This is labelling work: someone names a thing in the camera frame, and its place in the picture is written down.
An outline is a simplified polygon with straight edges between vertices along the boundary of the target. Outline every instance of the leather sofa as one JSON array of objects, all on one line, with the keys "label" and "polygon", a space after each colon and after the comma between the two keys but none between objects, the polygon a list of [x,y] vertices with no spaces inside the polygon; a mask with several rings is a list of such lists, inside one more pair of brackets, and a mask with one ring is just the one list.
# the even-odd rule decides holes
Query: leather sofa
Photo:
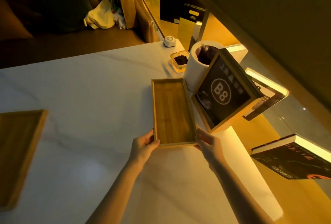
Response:
[{"label": "leather sofa", "polygon": [[[42,15],[33,0],[6,0],[33,38],[0,41],[0,68],[66,58],[157,41],[153,21],[142,0],[134,0],[137,27],[81,30],[52,34],[40,30]],[[89,0],[95,8],[101,0]]]}]

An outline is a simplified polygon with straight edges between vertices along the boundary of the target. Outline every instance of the tabletop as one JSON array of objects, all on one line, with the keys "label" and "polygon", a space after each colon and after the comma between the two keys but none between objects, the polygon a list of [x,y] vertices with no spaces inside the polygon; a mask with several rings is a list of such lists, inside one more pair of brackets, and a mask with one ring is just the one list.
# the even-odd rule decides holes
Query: tabletop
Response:
[{"label": "tabletop", "polygon": [[[0,70],[0,113],[48,109],[18,206],[0,222],[85,223],[127,161],[132,139],[153,127],[151,79],[180,42],[126,47]],[[197,126],[203,126],[195,110]],[[224,155],[256,201],[282,210],[232,128],[217,134]],[[237,223],[194,147],[156,150],[138,176],[122,223]]]}]

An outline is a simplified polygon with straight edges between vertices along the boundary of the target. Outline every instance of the framed sign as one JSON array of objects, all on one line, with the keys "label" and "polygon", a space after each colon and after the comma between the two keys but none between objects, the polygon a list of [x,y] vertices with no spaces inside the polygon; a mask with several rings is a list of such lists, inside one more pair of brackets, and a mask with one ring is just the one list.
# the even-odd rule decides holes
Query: framed sign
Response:
[{"label": "framed sign", "polygon": [[264,95],[226,48],[219,49],[192,95],[209,133],[225,130]]}]

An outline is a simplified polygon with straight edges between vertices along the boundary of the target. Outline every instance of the bamboo tray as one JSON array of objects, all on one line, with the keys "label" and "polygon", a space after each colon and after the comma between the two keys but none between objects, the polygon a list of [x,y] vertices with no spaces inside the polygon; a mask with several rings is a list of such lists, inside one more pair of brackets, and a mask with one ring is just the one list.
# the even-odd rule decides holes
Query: bamboo tray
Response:
[{"label": "bamboo tray", "polygon": [[17,203],[47,113],[0,113],[0,211]]},{"label": "bamboo tray", "polygon": [[154,135],[160,148],[192,146],[198,134],[187,94],[181,79],[152,80]]}]

